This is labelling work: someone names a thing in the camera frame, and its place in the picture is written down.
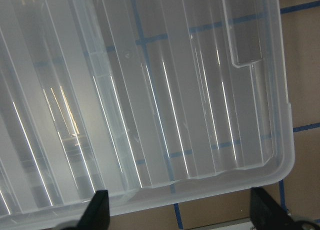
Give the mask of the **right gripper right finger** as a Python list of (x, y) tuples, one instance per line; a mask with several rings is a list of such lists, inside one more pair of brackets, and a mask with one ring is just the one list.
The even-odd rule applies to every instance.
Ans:
[(250, 190), (250, 220), (256, 229), (303, 229), (303, 220), (293, 220), (262, 188)]

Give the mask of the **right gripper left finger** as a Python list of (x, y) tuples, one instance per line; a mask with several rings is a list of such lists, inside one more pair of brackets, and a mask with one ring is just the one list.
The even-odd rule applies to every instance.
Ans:
[(109, 193), (107, 190), (98, 190), (78, 221), (76, 229), (108, 229), (109, 226)]

